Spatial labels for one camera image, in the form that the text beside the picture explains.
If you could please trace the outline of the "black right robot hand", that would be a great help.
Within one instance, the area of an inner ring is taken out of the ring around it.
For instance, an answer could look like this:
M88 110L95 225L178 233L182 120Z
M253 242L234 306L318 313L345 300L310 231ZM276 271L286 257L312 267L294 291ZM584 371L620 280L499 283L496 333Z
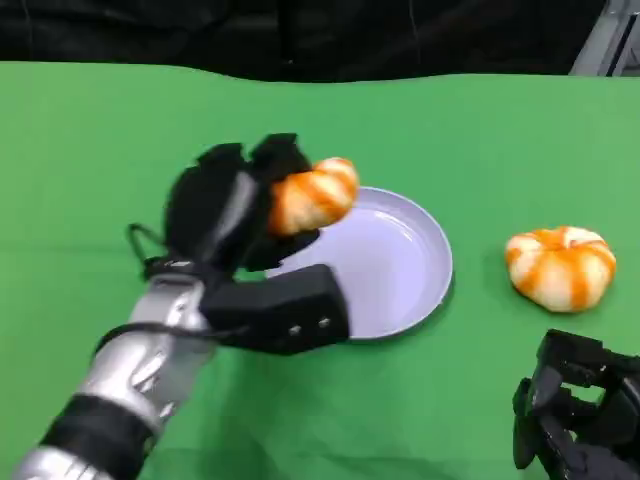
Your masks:
M639 477L639 358L550 329L512 400L513 461L550 479Z

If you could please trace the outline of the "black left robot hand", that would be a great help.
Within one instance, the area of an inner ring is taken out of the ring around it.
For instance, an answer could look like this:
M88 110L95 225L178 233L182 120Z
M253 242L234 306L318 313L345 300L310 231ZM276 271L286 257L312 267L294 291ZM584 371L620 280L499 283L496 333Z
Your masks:
M240 143L212 146L186 168L172 187L164 213L164 237L183 258L195 256L206 234L218 225L239 173L273 184L311 170L295 133L266 136L245 160Z

